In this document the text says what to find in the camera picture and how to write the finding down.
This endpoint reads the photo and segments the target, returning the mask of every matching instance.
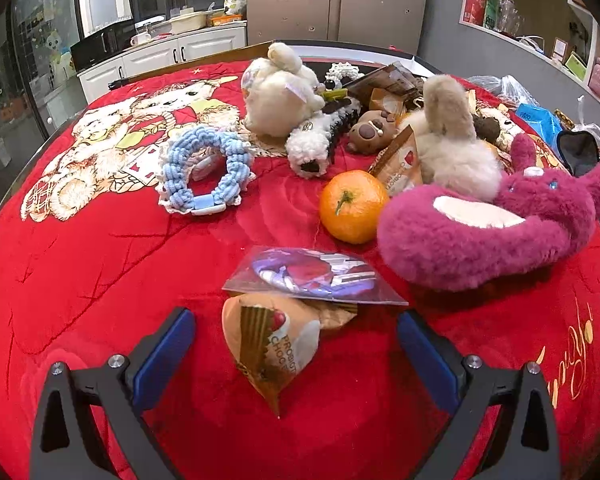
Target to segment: refrigerator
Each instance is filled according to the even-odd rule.
[[[332,40],[415,54],[426,0],[247,0],[248,42]]]

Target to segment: brown plush toy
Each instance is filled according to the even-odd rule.
[[[349,131],[347,149],[371,155],[384,150],[397,133],[395,116],[384,110],[369,110]]]
[[[500,136],[500,123],[493,117],[478,117],[474,115],[475,134],[478,139],[486,140],[490,144],[496,143]]]

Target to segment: orange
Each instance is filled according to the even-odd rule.
[[[389,195],[366,171],[346,171],[331,179],[320,195],[320,221],[331,236],[350,244],[376,237],[378,217]]]

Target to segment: white cabinet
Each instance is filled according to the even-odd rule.
[[[193,61],[226,50],[246,46],[245,28],[228,27],[190,32],[155,44],[138,46],[122,56],[100,63],[78,75],[91,104],[109,91],[109,83],[151,70]]]
[[[88,104],[109,91],[109,83],[125,77],[122,58],[100,63],[78,74]]]
[[[221,28],[178,38],[180,59],[183,61],[193,61],[244,46],[244,27]]]
[[[179,63],[178,40],[161,41],[133,49],[122,56],[122,61],[127,77]]]

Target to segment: pink stuffed bear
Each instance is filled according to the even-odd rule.
[[[456,291],[581,250],[600,218],[600,164],[580,178],[537,168],[526,134],[510,154],[515,173],[502,179],[493,205],[436,185],[392,199],[378,224],[385,263],[408,282]]]

